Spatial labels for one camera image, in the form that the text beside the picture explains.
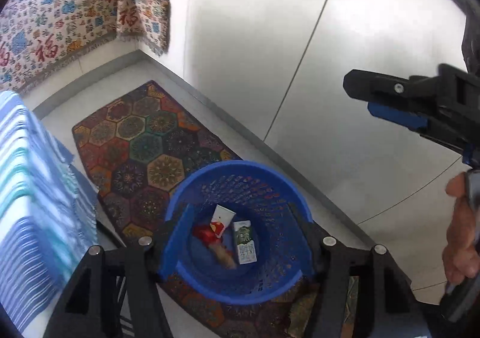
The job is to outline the person's right hand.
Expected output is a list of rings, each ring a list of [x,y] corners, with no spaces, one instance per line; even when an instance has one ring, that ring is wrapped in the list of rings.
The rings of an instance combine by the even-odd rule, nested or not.
[[[446,186],[446,194],[455,199],[447,230],[447,246],[442,252],[445,275],[450,284],[461,284],[479,272],[479,254],[474,247],[476,216],[471,210],[465,186],[465,172],[459,173]]]

